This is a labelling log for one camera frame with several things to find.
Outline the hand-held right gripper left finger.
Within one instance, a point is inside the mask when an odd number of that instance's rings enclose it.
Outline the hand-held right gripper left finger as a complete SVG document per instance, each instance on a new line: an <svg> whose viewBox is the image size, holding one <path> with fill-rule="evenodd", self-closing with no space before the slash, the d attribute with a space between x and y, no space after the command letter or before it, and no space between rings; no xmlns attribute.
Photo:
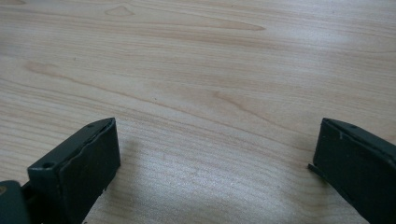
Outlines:
<svg viewBox="0 0 396 224"><path fill-rule="evenodd" d="M119 167L116 120L84 126L28 167L34 223L81 224Z"/></svg>

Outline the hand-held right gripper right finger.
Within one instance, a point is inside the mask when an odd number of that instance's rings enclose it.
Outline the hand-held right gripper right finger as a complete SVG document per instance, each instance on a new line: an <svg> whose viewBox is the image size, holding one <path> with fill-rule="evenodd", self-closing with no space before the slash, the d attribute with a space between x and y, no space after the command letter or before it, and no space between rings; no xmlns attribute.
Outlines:
<svg viewBox="0 0 396 224"><path fill-rule="evenodd" d="M308 169L323 178L370 224L396 224L396 146L336 119L320 124Z"/></svg>

